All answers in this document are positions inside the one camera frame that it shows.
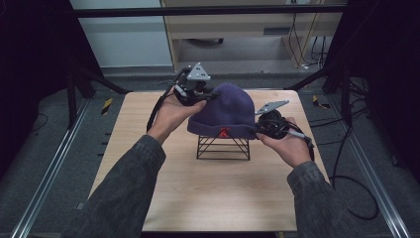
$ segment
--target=wooden table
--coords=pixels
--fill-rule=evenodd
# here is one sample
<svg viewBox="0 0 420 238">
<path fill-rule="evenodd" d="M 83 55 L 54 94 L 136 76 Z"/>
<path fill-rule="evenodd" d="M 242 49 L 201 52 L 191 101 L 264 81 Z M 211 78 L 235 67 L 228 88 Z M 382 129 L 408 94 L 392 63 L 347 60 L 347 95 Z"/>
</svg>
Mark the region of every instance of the wooden table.
<svg viewBox="0 0 420 238">
<path fill-rule="evenodd" d="M 257 109 L 288 99 L 279 108 L 313 138 L 295 91 L 248 90 Z M 127 94 L 91 192 L 118 159 L 146 133 L 162 92 Z M 196 160 L 198 136 L 187 120 L 165 141 L 166 161 L 144 231 L 290 231 L 296 230 L 293 194 L 286 177 L 292 168 L 261 141 L 250 141 L 251 160 Z M 315 147 L 315 162 L 325 173 Z"/>
</svg>

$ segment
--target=person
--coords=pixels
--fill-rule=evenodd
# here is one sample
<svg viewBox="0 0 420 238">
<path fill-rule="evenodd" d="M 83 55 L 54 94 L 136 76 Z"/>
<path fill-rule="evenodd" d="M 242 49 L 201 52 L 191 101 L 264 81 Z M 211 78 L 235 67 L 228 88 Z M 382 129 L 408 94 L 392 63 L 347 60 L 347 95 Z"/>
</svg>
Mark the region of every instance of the person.
<svg viewBox="0 0 420 238">
<path fill-rule="evenodd" d="M 200 101 L 186 107 L 173 94 L 167 97 L 152 128 L 116 163 L 61 237 L 140 237 L 165 160 L 161 145 L 205 104 Z M 294 168 L 287 181 L 295 197 L 299 237 L 363 237 L 349 218 L 345 202 L 311 161 L 302 139 L 291 135 L 281 140 L 262 134 L 257 137 Z"/>
</svg>

